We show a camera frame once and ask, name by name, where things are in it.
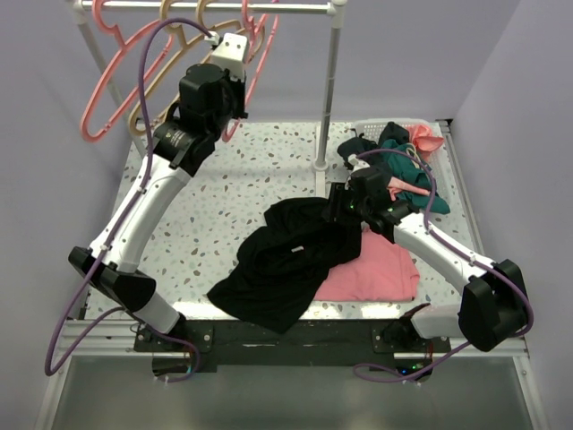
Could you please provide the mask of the black shorts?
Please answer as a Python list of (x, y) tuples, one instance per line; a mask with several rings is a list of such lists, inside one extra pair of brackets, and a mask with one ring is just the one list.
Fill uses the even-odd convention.
[(207, 294), (218, 309), (278, 334), (288, 331), (313, 301), (331, 268), (361, 253), (360, 222), (322, 217), (328, 200), (292, 198), (264, 212), (266, 225), (239, 246), (237, 265)]

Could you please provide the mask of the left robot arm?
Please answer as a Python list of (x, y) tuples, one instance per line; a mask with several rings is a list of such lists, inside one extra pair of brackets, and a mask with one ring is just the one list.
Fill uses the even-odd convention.
[(214, 64), (189, 67), (179, 82), (179, 99), (152, 135), (153, 152), (144, 158), (133, 184), (112, 219), (91, 244), (74, 247), (69, 263), (95, 289), (154, 331), (165, 351), (185, 341), (184, 317), (140, 271), (143, 251), (158, 222), (232, 119), (242, 119), (245, 75)]

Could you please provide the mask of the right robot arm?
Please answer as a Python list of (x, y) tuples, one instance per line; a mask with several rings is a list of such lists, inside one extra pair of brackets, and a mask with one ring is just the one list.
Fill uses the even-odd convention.
[(392, 337), (411, 352), (432, 338), (466, 339), (488, 352), (518, 337), (534, 321), (519, 267), (495, 262), (461, 245), (409, 202), (392, 200), (392, 178), (382, 168), (352, 157), (344, 182), (331, 185), (323, 216), (342, 225), (363, 223), (392, 244), (414, 253), (437, 271), (461, 296), (459, 305), (419, 305), (391, 327)]

